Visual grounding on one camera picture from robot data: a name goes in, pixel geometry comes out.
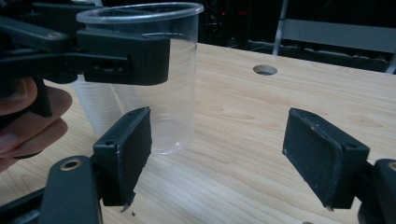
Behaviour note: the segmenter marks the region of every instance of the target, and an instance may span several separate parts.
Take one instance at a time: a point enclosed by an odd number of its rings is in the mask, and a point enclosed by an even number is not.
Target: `light wood tabletop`
[[[258,75],[256,65],[277,69]],[[97,140],[74,97],[68,133],[0,174],[0,204],[46,184],[53,163],[92,154]],[[195,133],[187,149],[152,154],[124,213],[105,223],[358,223],[360,206],[329,212],[282,154],[289,109],[316,113],[396,159],[396,76],[237,49],[198,45]]]

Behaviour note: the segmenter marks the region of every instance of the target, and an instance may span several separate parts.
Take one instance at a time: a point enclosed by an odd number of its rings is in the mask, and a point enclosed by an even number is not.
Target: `finger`
[[[72,98],[66,91],[55,88],[48,88],[47,91],[52,116],[50,118],[42,118],[27,112],[12,121],[0,131],[0,152],[10,151],[12,148],[43,132],[52,122],[63,115],[72,104]]]
[[[57,119],[37,136],[23,142],[8,152],[0,153],[0,158],[21,157],[39,153],[58,141],[66,132],[66,122],[62,119]]]
[[[8,97],[0,98],[0,116],[21,111],[37,97],[37,86],[32,78],[15,80],[17,91]]]
[[[15,160],[13,158],[0,158],[0,173],[5,171],[8,167],[13,165],[17,161],[18,160]]]

